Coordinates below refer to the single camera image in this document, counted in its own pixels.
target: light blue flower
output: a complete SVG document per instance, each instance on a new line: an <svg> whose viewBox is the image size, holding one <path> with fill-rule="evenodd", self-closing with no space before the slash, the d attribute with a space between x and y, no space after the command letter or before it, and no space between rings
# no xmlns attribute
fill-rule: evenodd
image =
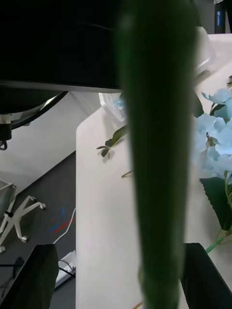
<svg viewBox="0 0 232 309"><path fill-rule="evenodd" d="M211 178L218 176L218 169L216 168L218 158L219 153L215 150L215 147L208 147L201 153L199 160L201 169L200 178Z"/></svg>
<svg viewBox="0 0 232 309"><path fill-rule="evenodd" d="M202 95L215 104L226 104L228 100L232 99L232 93L228 89L219 89L213 96L207 95L204 92L202 92Z"/></svg>
<svg viewBox="0 0 232 309"><path fill-rule="evenodd" d="M225 171L228 171L227 181L228 184L232 183L232 155L220 155L215 161L214 167L217 171L217 176L220 178L225 178Z"/></svg>
<svg viewBox="0 0 232 309"><path fill-rule="evenodd" d="M218 135L225 129L226 123L222 118L216 118L206 113L195 118L195 154L206 150L208 146L217 144Z"/></svg>
<svg viewBox="0 0 232 309"><path fill-rule="evenodd" d="M226 120L230 119L232 117L232 99L226 101L226 104L224 107L222 107L218 111L215 111L214 116L221 117Z"/></svg>

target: white wall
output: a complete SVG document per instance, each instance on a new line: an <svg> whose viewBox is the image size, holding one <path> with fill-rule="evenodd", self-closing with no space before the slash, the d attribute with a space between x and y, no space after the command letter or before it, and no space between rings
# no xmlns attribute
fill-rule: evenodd
<svg viewBox="0 0 232 309"><path fill-rule="evenodd" d="M25 189L75 150L77 127L99 107L98 93L70 92L30 126L13 130L0 151L0 178Z"/></svg>

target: chair base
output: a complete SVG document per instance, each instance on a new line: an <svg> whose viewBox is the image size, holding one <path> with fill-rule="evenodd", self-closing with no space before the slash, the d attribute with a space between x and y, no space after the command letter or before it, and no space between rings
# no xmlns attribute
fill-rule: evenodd
<svg viewBox="0 0 232 309"><path fill-rule="evenodd" d="M13 204L14 201L10 204L8 212L11 212ZM20 221L25 214L34 210L37 207L40 207L40 209L45 209L46 205L38 202L34 197L28 196L18 207L12 217L10 217L8 214L5 214L2 225L0 227L0 233L2 232L2 235L0 237L0 253L5 251L5 247L2 244L13 227L15 227L18 238L22 242L27 242L28 237L22 236Z"/></svg>

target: chair leg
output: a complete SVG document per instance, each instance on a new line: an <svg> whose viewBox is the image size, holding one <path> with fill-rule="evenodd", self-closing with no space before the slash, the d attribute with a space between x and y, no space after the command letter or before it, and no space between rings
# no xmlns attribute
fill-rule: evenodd
<svg viewBox="0 0 232 309"><path fill-rule="evenodd" d="M13 201L10 203L7 211L11 212L13 206L14 206L14 203L15 203L15 198L13 199ZM5 227L6 227L6 224L7 222L9 221L9 216L8 214L4 214L4 219L2 220L2 224L0 226L0 234L4 231Z"/></svg>
<svg viewBox="0 0 232 309"><path fill-rule="evenodd" d="M45 208L45 207L43 206L42 203L36 202L35 204L33 204L33 205L31 205L31 206L28 206L28 207L24 208L24 209L20 212L20 217L24 216L26 213L32 211L32 210L35 209L36 207Z"/></svg>
<svg viewBox="0 0 232 309"><path fill-rule="evenodd" d="M4 219L2 220L1 226L0 226L0 234L3 233L7 222L8 222L8 215L5 215Z"/></svg>
<svg viewBox="0 0 232 309"><path fill-rule="evenodd" d="M1 247L2 247L2 243L4 242L4 240L6 239L7 235L10 233L12 227L14 226L14 222L13 220L10 220L8 222L8 225L6 226L2 236L0 237L0 252L2 252Z"/></svg>
<svg viewBox="0 0 232 309"><path fill-rule="evenodd" d="M16 233L17 233L18 238L19 238L20 240L22 240L22 233L21 233L21 228L20 228L19 221L18 221L18 220L15 221L14 225L15 225L14 227L15 227L15 229L16 229Z"/></svg>

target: white desk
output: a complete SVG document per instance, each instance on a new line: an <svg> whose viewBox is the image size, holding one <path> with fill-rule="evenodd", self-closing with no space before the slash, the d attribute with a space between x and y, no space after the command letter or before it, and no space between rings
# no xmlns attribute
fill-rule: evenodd
<svg viewBox="0 0 232 309"><path fill-rule="evenodd" d="M96 150L117 128L100 108L77 129L78 309L132 309L142 300L137 280L139 247L132 177L121 178L131 169L128 140L125 138L114 148L110 159L103 159ZM194 176L188 199L186 242L199 242L207 248L220 227ZM218 246L210 257L232 289L232 245ZM186 304L182 302L180 308L186 308Z"/></svg>

